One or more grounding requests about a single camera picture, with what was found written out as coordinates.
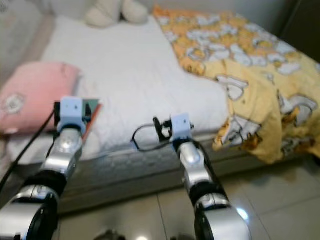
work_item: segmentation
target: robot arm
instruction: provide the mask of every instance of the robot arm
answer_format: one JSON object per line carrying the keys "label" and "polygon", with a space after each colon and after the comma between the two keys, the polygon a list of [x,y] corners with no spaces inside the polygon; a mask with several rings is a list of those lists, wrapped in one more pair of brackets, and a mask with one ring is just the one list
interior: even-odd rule
{"label": "robot arm", "polygon": [[58,132],[40,170],[0,210],[0,240],[50,240],[58,225],[58,202],[82,154],[83,101],[64,97]]}
{"label": "robot arm", "polygon": [[171,118],[171,142],[184,167],[198,240],[250,240],[246,222],[231,206],[204,149],[192,139],[188,114]]}

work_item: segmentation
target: black cable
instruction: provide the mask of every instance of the black cable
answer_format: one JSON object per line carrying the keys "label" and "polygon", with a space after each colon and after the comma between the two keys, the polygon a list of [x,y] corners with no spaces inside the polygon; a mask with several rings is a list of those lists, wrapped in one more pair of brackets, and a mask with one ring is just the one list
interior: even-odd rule
{"label": "black cable", "polygon": [[155,127],[154,124],[145,124],[145,125],[142,125],[140,127],[138,127],[135,132],[133,133],[133,136],[132,136],[132,139],[131,139],[131,142],[134,143],[136,149],[139,151],[139,152],[142,152],[142,153],[147,153],[147,152],[152,152],[152,151],[155,151],[155,150],[159,150],[159,149],[163,149],[164,147],[166,147],[167,145],[170,145],[172,144],[171,141],[167,141],[165,143],[162,143],[156,147],[153,147],[153,148],[150,148],[150,149],[142,149],[139,147],[137,141],[136,141],[136,134],[141,130],[141,129],[144,129],[144,128],[151,128],[151,127]]}
{"label": "black cable", "polygon": [[50,114],[50,116],[47,118],[47,120],[44,122],[44,124],[39,128],[39,130],[33,135],[33,137],[31,138],[31,140],[29,141],[29,143],[24,147],[24,149],[22,150],[22,152],[19,154],[19,156],[15,159],[15,161],[13,163],[11,163],[11,166],[9,167],[9,169],[6,171],[5,175],[3,176],[1,182],[0,182],[0,194],[6,184],[6,182],[8,181],[10,175],[12,174],[12,172],[14,171],[14,169],[17,167],[20,159],[23,157],[23,155],[26,153],[26,151],[28,150],[28,148],[31,146],[31,144],[37,139],[37,137],[39,137],[39,135],[43,132],[43,130],[46,128],[46,126],[48,125],[48,123],[50,122],[51,118],[54,115],[54,111],[52,111],[52,113]]}

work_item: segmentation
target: cartoon print blanket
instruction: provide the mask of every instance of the cartoon print blanket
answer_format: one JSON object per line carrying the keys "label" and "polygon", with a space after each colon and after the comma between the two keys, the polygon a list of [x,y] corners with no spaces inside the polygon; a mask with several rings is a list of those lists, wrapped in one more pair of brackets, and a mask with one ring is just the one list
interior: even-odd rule
{"label": "cartoon print blanket", "polygon": [[182,68],[227,91],[215,150],[239,146],[268,164],[293,152],[320,157],[320,64],[238,14],[153,14]]}

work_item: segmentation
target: white mattress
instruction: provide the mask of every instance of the white mattress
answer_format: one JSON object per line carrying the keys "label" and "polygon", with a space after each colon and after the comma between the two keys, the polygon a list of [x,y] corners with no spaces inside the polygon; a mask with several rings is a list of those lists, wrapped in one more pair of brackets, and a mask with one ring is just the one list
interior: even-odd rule
{"label": "white mattress", "polygon": [[[77,66],[83,77],[77,95],[100,99],[103,109],[83,149],[83,159],[130,146],[140,125],[170,115],[189,113],[195,135],[212,134],[226,121],[227,97],[216,82],[188,74],[156,20],[138,26],[121,22],[107,29],[87,27],[59,16],[42,61]],[[144,139],[154,142],[154,136]],[[14,159],[30,137],[12,137],[8,151]],[[52,139],[40,137],[21,160],[30,164],[44,159]]]}

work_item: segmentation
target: white stuffed animal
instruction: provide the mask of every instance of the white stuffed animal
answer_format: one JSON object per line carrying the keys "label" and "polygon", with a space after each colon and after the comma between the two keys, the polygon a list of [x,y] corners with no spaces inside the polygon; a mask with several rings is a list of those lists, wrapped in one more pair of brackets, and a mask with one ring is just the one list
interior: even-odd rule
{"label": "white stuffed animal", "polygon": [[144,24],[148,9],[136,0],[97,0],[85,15],[85,22],[96,28],[106,28],[120,20],[121,14],[130,23]]}

